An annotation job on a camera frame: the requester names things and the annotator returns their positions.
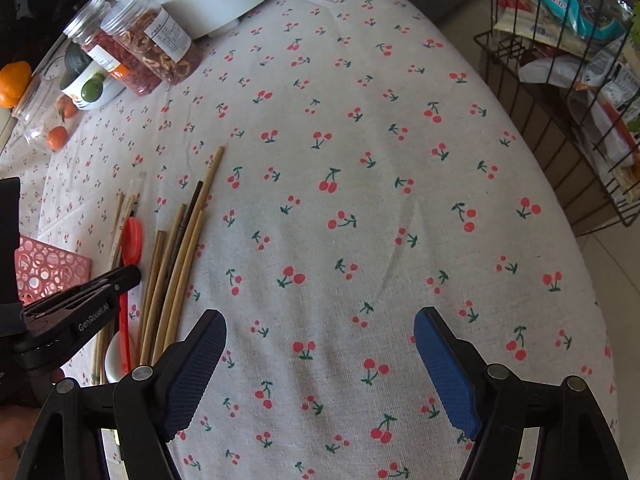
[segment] tile floor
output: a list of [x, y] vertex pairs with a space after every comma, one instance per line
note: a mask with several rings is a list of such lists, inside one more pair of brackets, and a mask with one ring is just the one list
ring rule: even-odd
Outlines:
[[[490, 26], [490, 0], [469, 0], [438, 23], [446, 38], [475, 68], [480, 47], [473, 36]], [[600, 301], [614, 354], [620, 453], [630, 480], [640, 480], [640, 221], [577, 239]]]

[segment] spice jar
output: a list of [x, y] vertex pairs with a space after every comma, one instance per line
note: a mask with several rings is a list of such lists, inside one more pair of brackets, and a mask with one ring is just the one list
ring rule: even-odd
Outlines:
[[169, 85], [187, 79], [202, 53], [156, 0], [120, 0], [100, 24]]
[[151, 94], [162, 80], [100, 28], [110, 10], [107, 0], [89, 0], [66, 26], [65, 34], [134, 94]]

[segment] red spoon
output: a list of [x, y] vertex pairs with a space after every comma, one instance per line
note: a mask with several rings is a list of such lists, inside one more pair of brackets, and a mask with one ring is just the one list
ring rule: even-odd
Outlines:
[[[122, 251], [122, 261], [125, 266], [137, 265], [142, 256], [142, 225], [130, 216], [122, 229], [122, 240], [120, 241]], [[129, 347], [129, 295], [127, 293], [120, 296], [120, 362], [122, 371], [128, 374], [131, 371], [131, 350]]]

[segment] chopstick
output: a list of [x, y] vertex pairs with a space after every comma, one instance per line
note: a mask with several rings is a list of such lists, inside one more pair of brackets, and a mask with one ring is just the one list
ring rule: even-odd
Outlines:
[[[127, 218], [131, 214], [131, 209], [135, 203], [136, 197], [131, 195], [127, 200], [127, 205], [123, 206], [125, 196], [123, 193], [119, 193], [117, 197], [116, 203], [116, 216], [113, 223], [113, 238], [111, 241], [111, 249], [109, 252], [109, 259], [107, 260], [107, 270], [113, 270], [114, 265], [117, 263], [117, 257], [120, 254], [120, 240], [122, 239], [122, 227], [124, 222], [126, 222]], [[95, 345], [94, 345], [94, 358], [93, 358], [93, 367], [91, 373], [91, 382], [92, 385], [103, 384], [106, 373], [104, 370], [104, 355], [107, 351], [106, 347], [111, 341], [111, 336], [113, 336], [113, 322], [110, 322], [106, 327], [104, 327], [100, 332], [97, 333], [95, 337]]]
[[151, 264], [148, 277], [146, 278], [145, 295], [142, 299], [142, 307], [140, 308], [141, 317], [138, 325], [138, 338], [136, 344], [138, 345], [138, 352], [135, 359], [135, 365], [140, 364], [140, 346], [145, 336], [145, 326], [148, 320], [149, 304], [151, 303], [151, 297], [156, 289], [156, 282], [158, 281], [158, 273], [160, 271], [160, 263], [162, 262], [162, 252], [164, 251], [164, 242], [166, 240], [165, 231], [156, 231], [156, 240], [154, 241], [154, 250], [151, 256]]
[[178, 257], [175, 262], [174, 270], [171, 274], [171, 280], [169, 281], [169, 287], [167, 288], [167, 292], [164, 297], [164, 305], [162, 306], [160, 323], [158, 325], [158, 334], [156, 335], [156, 344], [154, 346], [152, 364], [156, 364], [156, 362], [158, 362], [158, 359], [160, 358], [160, 356], [162, 355], [162, 352], [164, 351], [164, 341], [166, 338], [166, 330], [168, 327], [169, 319], [171, 317], [171, 310], [173, 309], [173, 306], [174, 306], [174, 299], [175, 299], [175, 294], [178, 287], [178, 281], [180, 280], [180, 274], [182, 272], [182, 267], [184, 266], [187, 250], [189, 248], [189, 243], [191, 241], [191, 237], [193, 236], [193, 231], [195, 229], [197, 218], [200, 216], [200, 211], [202, 210], [204, 201], [209, 195], [209, 189], [211, 188], [211, 184], [213, 183], [213, 177], [215, 176], [218, 166], [220, 165], [220, 160], [222, 159], [222, 155], [224, 152], [225, 152], [224, 146], [220, 146], [217, 149], [216, 154], [214, 155], [214, 158], [209, 167], [209, 171], [207, 171], [207, 175], [204, 179], [202, 189], [198, 194], [198, 198], [193, 208], [193, 211], [198, 212], [198, 214], [191, 215], [191, 218], [189, 219], [189, 223], [187, 225], [187, 229], [184, 233], [184, 238], [182, 240], [182, 243], [180, 244], [180, 251], [178, 252]]
[[180, 228], [180, 221], [186, 211], [186, 204], [180, 204], [178, 211], [176, 212], [174, 225], [169, 233], [169, 238], [164, 246], [164, 253], [162, 254], [162, 262], [160, 269], [158, 270], [158, 280], [156, 281], [156, 287], [153, 290], [151, 303], [149, 305], [149, 312], [146, 317], [145, 334], [142, 338], [142, 344], [140, 346], [140, 364], [148, 365], [150, 363], [151, 352], [154, 348], [154, 342], [156, 338], [156, 328], [158, 325], [158, 310], [162, 301], [162, 295], [164, 294], [166, 280], [164, 278], [166, 270], [169, 266], [169, 259], [171, 258], [171, 252], [174, 248], [175, 239], [178, 235], [178, 229]]
[[191, 236], [191, 240], [189, 241], [189, 247], [187, 248], [184, 266], [182, 267], [182, 270], [180, 272], [180, 279], [178, 280], [178, 287], [175, 292], [174, 304], [171, 309], [169, 325], [166, 329], [166, 336], [164, 338], [164, 346], [162, 348], [162, 352], [164, 352], [169, 345], [175, 343], [175, 337], [178, 333], [178, 324], [180, 323], [180, 314], [182, 314], [182, 302], [184, 300], [184, 293], [187, 290], [189, 274], [191, 273], [191, 264], [193, 263], [193, 255], [195, 254], [196, 248], [198, 247], [198, 240], [200, 238], [200, 232], [202, 231], [202, 225], [204, 224], [204, 217], [204, 211], [200, 210], [200, 212], [198, 213], [198, 219], [196, 220], [196, 225], [193, 229], [193, 235]]
[[180, 229], [178, 229], [178, 237], [175, 240], [174, 249], [171, 252], [171, 259], [169, 260], [169, 267], [167, 269], [167, 277], [166, 277], [167, 280], [171, 278], [171, 273], [174, 271], [175, 261], [178, 259], [178, 252], [180, 251], [180, 245], [182, 244], [182, 239], [184, 238], [184, 234], [187, 231], [189, 220], [191, 220], [193, 209], [195, 208], [196, 202], [198, 201], [200, 190], [202, 190], [201, 180], [199, 180], [198, 183], [196, 184], [196, 189], [193, 191], [193, 194], [191, 195], [191, 202], [189, 202], [189, 207], [187, 208], [187, 214], [182, 217], [182, 222], [180, 222]]

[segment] plastic jar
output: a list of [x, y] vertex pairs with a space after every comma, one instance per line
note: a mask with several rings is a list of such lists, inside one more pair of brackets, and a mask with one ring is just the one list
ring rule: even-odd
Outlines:
[[120, 0], [100, 27], [169, 85], [202, 62], [200, 49], [156, 0]]
[[29, 144], [54, 152], [64, 147], [82, 118], [82, 112], [73, 106], [71, 98], [60, 91], [60, 79], [33, 76], [11, 113], [22, 125]]
[[107, 0], [89, 0], [66, 26], [65, 34], [134, 94], [151, 94], [162, 80], [100, 28], [110, 10]]

